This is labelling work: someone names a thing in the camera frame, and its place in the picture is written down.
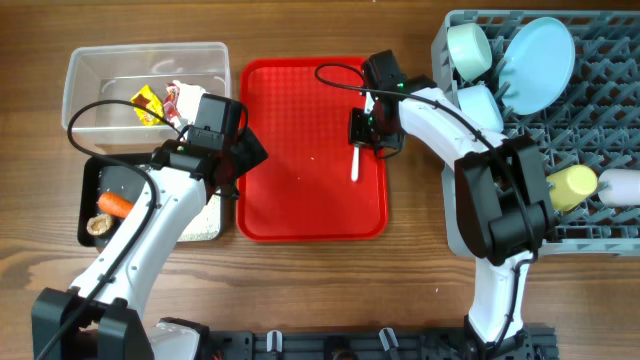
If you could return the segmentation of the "white plastic spoon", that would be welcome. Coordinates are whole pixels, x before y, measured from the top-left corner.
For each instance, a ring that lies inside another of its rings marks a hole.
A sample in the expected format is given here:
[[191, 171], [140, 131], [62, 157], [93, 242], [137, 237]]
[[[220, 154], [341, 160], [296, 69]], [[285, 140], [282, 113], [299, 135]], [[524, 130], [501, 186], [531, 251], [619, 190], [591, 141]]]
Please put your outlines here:
[[359, 179], [359, 168], [360, 168], [360, 147], [353, 147], [353, 157], [352, 157], [352, 165], [351, 165], [351, 181], [357, 182]]

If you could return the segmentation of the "white tissue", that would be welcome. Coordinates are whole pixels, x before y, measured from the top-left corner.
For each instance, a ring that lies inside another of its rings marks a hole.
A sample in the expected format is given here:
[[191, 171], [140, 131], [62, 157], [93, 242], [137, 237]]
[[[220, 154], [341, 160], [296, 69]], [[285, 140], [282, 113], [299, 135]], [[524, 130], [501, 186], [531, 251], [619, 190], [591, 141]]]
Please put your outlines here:
[[178, 88], [176, 109], [180, 122], [183, 125], [194, 124], [201, 97], [206, 90], [199, 85], [186, 84], [178, 80], [175, 80], [174, 84]]

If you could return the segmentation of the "red silver snack wrapper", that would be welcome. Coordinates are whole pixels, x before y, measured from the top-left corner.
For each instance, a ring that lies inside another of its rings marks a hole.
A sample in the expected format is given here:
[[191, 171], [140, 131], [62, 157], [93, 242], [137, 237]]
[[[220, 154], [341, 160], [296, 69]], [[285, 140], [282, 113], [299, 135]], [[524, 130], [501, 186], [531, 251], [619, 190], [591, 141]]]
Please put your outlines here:
[[163, 101], [163, 110], [166, 119], [176, 128], [181, 126], [180, 113], [177, 109], [179, 87], [175, 82], [168, 83], [166, 86], [167, 96]]

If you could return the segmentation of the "pile of white rice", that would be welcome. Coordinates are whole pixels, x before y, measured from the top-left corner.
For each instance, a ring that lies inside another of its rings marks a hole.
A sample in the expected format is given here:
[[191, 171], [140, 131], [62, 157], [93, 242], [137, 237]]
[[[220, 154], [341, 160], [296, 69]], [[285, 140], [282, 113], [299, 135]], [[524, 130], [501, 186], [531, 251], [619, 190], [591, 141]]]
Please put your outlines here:
[[212, 196], [202, 211], [180, 235], [179, 242], [200, 242], [217, 238], [222, 231], [222, 203]]

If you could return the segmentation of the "light blue bowl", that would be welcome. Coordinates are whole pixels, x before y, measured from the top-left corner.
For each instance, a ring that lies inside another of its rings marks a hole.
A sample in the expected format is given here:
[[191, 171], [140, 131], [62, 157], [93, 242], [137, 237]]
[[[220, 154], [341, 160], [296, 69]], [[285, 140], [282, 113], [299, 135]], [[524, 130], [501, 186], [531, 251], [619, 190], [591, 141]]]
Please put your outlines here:
[[480, 129], [501, 133], [504, 121], [491, 91], [485, 85], [475, 85], [457, 92], [461, 111]]

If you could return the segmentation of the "yellow snack wrapper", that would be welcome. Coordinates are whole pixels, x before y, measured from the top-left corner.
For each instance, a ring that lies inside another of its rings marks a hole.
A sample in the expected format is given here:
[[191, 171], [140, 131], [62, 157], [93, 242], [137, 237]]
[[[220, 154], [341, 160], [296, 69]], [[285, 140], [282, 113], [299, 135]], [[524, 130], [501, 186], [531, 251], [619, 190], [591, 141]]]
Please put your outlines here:
[[134, 111], [143, 126], [156, 126], [161, 124], [164, 117], [164, 108], [159, 97], [149, 85], [144, 85], [130, 99], [130, 102], [139, 105]]

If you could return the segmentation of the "green bowl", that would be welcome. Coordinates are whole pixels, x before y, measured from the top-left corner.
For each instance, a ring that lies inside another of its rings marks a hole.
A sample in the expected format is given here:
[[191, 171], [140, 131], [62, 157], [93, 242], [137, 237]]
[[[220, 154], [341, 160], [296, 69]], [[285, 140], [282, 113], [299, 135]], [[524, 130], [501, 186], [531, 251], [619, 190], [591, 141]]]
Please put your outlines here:
[[492, 66], [493, 56], [488, 38], [476, 23], [450, 27], [447, 46], [455, 69], [465, 81], [474, 81]]

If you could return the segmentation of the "orange carrot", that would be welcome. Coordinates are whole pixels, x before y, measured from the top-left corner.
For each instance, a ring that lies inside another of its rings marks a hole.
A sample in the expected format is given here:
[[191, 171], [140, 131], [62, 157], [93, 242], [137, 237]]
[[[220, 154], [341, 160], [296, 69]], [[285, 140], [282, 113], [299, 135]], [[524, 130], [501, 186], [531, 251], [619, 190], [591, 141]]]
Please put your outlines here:
[[134, 207], [131, 202], [112, 192], [103, 193], [99, 197], [97, 204], [103, 213], [121, 219], [126, 218]]

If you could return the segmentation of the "brown round food piece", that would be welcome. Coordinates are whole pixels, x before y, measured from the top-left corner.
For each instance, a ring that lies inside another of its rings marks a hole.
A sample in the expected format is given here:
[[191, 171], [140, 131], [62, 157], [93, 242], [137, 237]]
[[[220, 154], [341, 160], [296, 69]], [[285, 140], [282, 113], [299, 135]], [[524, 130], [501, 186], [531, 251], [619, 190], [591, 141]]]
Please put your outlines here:
[[114, 218], [109, 214], [100, 214], [90, 218], [86, 224], [89, 235], [102, 236], [107, 234], [114, 226]]

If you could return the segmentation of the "light blue plate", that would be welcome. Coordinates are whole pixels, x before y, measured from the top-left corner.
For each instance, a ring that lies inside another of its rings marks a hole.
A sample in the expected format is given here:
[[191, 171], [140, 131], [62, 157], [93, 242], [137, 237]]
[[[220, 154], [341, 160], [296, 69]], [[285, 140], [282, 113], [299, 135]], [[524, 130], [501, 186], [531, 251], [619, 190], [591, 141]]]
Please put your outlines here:
[[550, 106], [563, 93], [575, 65], [575, 44], [569, 30], [553, 17], [525, 25], [508, 46], [498, 76], [505, 107], [530, 115]]

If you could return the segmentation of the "yellow plastic cup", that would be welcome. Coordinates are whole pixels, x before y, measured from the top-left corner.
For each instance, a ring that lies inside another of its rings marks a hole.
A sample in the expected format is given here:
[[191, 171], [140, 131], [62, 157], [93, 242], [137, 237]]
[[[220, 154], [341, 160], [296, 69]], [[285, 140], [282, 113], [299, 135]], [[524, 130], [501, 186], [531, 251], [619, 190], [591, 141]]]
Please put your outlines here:
[[591, 196], [598, 187], [598, 176], [585, 165], [573, 165], [550, 174], [550, 199], [555, 210], [566, 212]]

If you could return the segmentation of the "pink plastic cup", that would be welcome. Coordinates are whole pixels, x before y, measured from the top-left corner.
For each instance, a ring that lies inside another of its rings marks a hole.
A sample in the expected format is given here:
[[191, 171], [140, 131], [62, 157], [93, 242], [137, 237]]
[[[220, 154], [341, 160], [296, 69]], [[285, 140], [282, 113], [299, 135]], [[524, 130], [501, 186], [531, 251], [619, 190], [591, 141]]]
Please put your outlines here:
[[639, 205], [639, 171], [629, 169], [608, 169], [599, 181], [606, 187], [598, 193], [600, 201], [608, 207]]

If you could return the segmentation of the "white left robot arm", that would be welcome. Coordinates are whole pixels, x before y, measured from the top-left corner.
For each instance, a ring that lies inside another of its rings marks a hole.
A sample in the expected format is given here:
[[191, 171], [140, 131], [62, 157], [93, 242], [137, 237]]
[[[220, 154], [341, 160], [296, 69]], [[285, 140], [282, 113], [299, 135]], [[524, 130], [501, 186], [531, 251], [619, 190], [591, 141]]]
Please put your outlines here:
[[151, 289], [179, 237], [220, 187], [266, 160], [250, 129], [225, 146], [220, 134], [190, 130], [151, 156], [133, 209], [99, 257], [66, 291], [44, 289], [32, 308], [37, 359], [202, 359], [209, 329], [169, 318], [145, 328]]

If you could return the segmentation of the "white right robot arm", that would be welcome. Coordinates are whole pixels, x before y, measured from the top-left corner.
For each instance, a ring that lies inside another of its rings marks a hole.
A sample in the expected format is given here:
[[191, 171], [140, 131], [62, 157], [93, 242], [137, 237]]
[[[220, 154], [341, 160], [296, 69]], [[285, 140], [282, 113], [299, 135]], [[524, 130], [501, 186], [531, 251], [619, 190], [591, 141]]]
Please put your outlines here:
[[436, 87], [359, 91], [366, 100], [352, 112], [351, 142], [399, 150], [411, 135], [454, 173], [455, 227], [476, 259], [467, 355], [491, 359], [523, 348], [525, 279], [556, 224], [536, 144], [479, 125]]

